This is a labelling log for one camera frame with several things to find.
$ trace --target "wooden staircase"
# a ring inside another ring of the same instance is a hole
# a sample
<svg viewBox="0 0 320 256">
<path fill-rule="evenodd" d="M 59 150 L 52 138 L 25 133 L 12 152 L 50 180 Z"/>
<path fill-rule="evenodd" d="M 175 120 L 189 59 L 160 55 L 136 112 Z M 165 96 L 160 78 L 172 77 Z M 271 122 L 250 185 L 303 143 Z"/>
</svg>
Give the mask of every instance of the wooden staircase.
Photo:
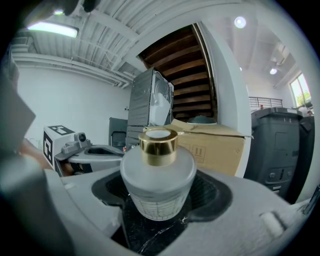
<svg viewBox="0 0 320 256">
<path fill-rule="evenodd" d="M 155 67 L 174 86 L 173 116 L 187 121 L 199 115 L 217 119 L 217 97 L 206 49 L 192 25 L 166 35 L 140 53 L 147 68 Z"/>
</svg>

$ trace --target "white wall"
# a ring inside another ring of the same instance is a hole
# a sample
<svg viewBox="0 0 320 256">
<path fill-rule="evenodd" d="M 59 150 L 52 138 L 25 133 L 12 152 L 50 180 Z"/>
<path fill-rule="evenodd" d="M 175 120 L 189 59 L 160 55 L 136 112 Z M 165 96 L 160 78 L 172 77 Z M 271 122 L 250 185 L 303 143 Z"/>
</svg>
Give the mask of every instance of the white wall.
<svg viewBox="0 0 320 256">
<path fill-rule="evenodd" d="M 52 125 L 84 132 L 94 144 L 108 144 L 109 118 L 128 118 L 129 88 L 68 71 L 20 68 L 19 73 L 18 94 L 36 114 L 25 137 L 36 146 L 44 126 Z"/>
<path fill-rule="evenodd" d="M 262 97 L 282 100 L 280 91 L 275 89 L 274 84 L 265 78 L 263 74 L 243 69 L 242 75 L 247 84 L 249 97 Z"/>
<path fill-rule="evenodd" d="M 281 87 L 277 88 L 282 99 L 282 105 L 284 108 L 295 108 L 296 104 L 293 98 L 293 93 L 289 84 L 284 84 Z"/>
</svg>

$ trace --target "metal railing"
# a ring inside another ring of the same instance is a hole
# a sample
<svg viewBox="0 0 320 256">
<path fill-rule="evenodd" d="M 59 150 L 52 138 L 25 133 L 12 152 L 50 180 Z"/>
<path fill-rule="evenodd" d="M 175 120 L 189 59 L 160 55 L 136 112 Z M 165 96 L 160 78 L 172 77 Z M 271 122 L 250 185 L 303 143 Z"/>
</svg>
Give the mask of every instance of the metal railing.
<svg viewBox="0 0 320 256">
<path fill-rule="evenodd" d="M 264 108 L 283 107 L 282 99 L 278 98 L 249 97 L 249 102 L 251 108 L 260 108 L 261 105 Z"/>
</svg>

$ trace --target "wooden stair step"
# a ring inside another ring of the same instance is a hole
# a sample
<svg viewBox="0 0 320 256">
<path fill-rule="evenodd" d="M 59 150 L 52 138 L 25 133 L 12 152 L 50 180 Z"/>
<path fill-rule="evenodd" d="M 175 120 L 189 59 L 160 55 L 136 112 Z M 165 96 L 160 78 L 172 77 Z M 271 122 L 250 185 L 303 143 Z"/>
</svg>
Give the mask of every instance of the wooden stair step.
<svg viewBox="0 0 320 256">
<path fill-rule="evenodd" d="M 211 104 L 197 104 L 191 106 L 175 106 L 173 112 L 193 111 L 193 110 L 211 110 Z"/>
<path fill-rule="evenodd" d="M 192 46 L 192 47 L 189 47 L 189 48 L 186 48 L 186 49 L 183 49 L 183 50 L 180 50 L 180 51 L 177 51 L 169 56 L 166 56 L 160 60 L 158 60 L 157 62 L 151 64 L 152 67 L 158 67 L 160 65 L 163 65 L 167 62 L 170 62 L 176 58 L 179 58 L 183 55 L 187 55 L 187 54 L 190 54 L 190 53 L 194 53 L 194 52 L 197 52 L 197 51 L 200 51 L 200 47 L 199 45 L 195 45 L 195 46 Z"/>
<path fill-rule="evenodd" d="M 173 100 L 173 104 L 183 104 L 183 103 L 192 103 L 192 102 L 207 102 L 210 101 L 210 95 L 200 95 L 186 98 L 178 98 Z"/>
<path fill-rule="evenodd" d="M 210 118 L 211 117 L 211 112 L 208 111 L 208 112 L 192 112 L 192 113 L 177 113 L 175 115 L 175 118 L 194 118 L 194 117 L 197 117 L 197 116 L 204 116 L 204 117 L 208 117 Z"/>
<path fill-rule="evenodd" d="M 190 94 L 190 93 L 203 92 L 203 91 L 209 91 L 209 90 L 210 88 L 208 84 L 201 84 L 201 85 L 174 90 L 173 95 L 178 96 L 183 94 Z"/>
<path fill-rule="evenodd" d="M 194 41 L 194 40 L 195 40 L 195 36 L 193 34 L 187 34 L 186 36 L 178 38 L 177 40 L 175 40 L 173 42 L 170 42 L 166 45 L 162 45 L 161 47 L 156 49 L 154 52 L 152 52 L 149 56 L 147 56 L 144 60 L 149 62 L 150 59 L 152 59 L 153 57 L 155 57 L 157 54 L 159 54 L 161 52 L 163 52 L 163 55 L 168 55 L 168 53 L 165 54 L 165 51 L 168 51 L 170 48 L 177 47 L 177 45 L 179 45 L 179 44 L 185 45 L 187 42 Z"/>
<path fill-rule="evenodd" d="M 206 78 L 208 78 L 207 72 L 201 72 L 201 73 L 191 74 L 191 75 L 187 75 L 187 76 L 172 80 L 171 83 L 174 86 L 176 86 L 183 83 L 188 83 L 188 82 L 192 82 L 200 79 L 206 79 Z"/>
<path fill-rule="evenodd" d="M 183 71 L 183 70 L 187 70 L 187 69 L 191 69 L 191 68 L 195 68 L 195 67 L 199 67 L 199 66 L 203 66 L 205 64 L 205 60 L 204 59 L 197 59 L 194 61 L 190 61 L 187 63 L 184 63 L 182 65 L 179 66 L 175 66 L 173 68 L 170 68 L 163 73 L 164 76 L 169 76 L 172 74 L 175 74 L 177 72 Z"/>
<path fill-rule="evenodd" d="M 193 31 L 190 27 L 184 27 L 179 29 L 173 33 L 167 34 L 163 38 L 151 44 L 148 48 L 144 49 L 140 55 L 145 59 L 154 52 L 156 52 L 159 48 L 162 48 L 173 41 L 178 40 L 179 38 L 184 38 L 187 35 L 193 35 Z"/>
</svg>

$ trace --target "window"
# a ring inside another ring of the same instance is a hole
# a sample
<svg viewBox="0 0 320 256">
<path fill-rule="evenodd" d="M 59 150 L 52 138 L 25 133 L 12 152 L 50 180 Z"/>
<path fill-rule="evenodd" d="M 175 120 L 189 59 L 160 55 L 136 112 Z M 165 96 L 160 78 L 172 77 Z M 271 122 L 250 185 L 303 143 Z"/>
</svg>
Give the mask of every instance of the window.
<svg viewBox="0 0 320 256">
<path fill-rule="evenodd" d="M 290 83 L 290 86 L 297 108 L 311 102 L 311 95 L 304 74 L 301 73 L 292 83 Z"/>
</svg>

